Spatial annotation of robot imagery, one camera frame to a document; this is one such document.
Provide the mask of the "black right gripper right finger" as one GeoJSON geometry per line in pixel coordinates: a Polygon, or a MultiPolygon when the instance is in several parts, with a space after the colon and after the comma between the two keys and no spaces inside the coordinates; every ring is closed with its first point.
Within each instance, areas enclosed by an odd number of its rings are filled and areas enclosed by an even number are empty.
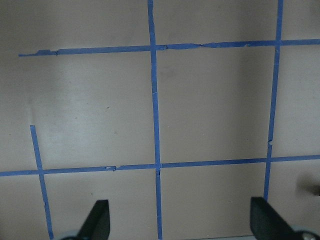
{"type": "Polygon", "coordinates": [[[263,197],[250,199],[250,230],[255,238],[300,238],[263,197]]]}

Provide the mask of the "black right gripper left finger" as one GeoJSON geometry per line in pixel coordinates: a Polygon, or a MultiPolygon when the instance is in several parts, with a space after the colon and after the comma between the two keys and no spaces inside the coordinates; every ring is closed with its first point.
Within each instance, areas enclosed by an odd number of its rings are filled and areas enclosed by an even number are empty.
{"type": "Polygon", "coordinates": [[[78,232],[79,238],[108,238],[110,236],[109,201],[97,200],[78,232]]]}

